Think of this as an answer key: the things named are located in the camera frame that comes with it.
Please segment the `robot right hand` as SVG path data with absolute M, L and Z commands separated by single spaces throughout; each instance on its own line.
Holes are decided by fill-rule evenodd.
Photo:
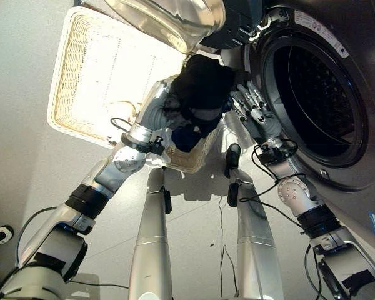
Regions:
M 237 84 L 229 96 L 240 121 L 258 144 L 280 138 L 281 123 L 252 81 Z

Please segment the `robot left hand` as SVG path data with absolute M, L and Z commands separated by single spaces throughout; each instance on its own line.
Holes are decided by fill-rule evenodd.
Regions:
M 166 117 L 165 102 L 168 98 L 173 78 L 156 81 L 144 98 L 136 123 L 149 130 L 169 128 L 172 121 Z

